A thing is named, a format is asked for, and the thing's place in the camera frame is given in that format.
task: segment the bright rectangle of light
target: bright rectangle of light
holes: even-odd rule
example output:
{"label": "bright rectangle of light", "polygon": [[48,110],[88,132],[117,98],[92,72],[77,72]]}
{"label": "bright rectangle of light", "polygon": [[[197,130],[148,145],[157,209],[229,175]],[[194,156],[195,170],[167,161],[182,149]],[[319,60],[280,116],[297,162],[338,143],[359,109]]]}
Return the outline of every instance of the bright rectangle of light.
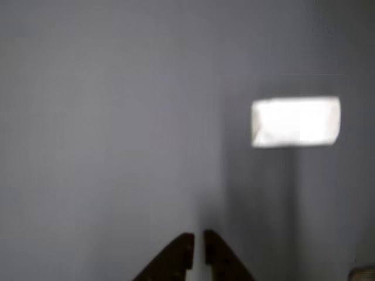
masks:
{"label": "bright rectangle of light", "polygon": [[338,97],[273,98],[251,107],[255,148],[332,145],[339,136]]}

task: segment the light patch on wall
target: light patch on wall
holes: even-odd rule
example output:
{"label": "light patch on wall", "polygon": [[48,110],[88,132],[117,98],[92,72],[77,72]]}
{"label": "light patch on wall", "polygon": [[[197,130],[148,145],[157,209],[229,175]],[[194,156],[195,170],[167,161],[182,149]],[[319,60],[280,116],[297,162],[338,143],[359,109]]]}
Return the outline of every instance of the light patch on wall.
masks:
{"label": "light patch on wall", "polygon": [[338,97],[274,98],[251,107],[255,148],[332,145],[339,136]]}

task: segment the dark brown wood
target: dark brown wood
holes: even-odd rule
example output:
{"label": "dark brown wood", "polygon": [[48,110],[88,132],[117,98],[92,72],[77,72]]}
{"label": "dark brown wood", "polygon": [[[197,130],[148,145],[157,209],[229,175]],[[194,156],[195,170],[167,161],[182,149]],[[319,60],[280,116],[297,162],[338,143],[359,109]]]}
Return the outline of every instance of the dark brown wood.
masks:
{"label": "dark brown wood", "polygon": [[218,233],[206,230],[204,247],[206,264],[212,267],[213,281],[255,281]]}
{"label": "dark brown wood", "polygon": [[184,233],[168,244],[133,281],[183,281],[193,267],[194,234]]}

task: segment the white wall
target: white wall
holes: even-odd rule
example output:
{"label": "white wall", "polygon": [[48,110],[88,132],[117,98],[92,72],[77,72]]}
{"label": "white wall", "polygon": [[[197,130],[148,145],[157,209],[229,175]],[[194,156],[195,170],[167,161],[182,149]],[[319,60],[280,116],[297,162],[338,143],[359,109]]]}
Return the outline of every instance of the white wall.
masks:
{"label": "white wall", "polygon": [[[205,280],[210,227],[258,280],[345,276],[375,213],[364,1],[2,5],[1,280],[131,280],[185,231]],[[252,101],[319,94],[336,146],[250,147]]]}

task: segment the gray wall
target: gray wall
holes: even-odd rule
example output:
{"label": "gray wall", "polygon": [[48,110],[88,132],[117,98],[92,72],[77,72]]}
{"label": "gray wall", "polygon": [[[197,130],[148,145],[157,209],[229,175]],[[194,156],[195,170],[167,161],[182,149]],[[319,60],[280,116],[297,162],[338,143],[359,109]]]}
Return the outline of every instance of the gray wall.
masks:
{"label": "gray wall", "polygon": [[[343,280],[374,224],[373,1],[2,1],[0,279],[131,280],[218,230],[259,281]],[[338,95],[331,148],[258,98]]]}

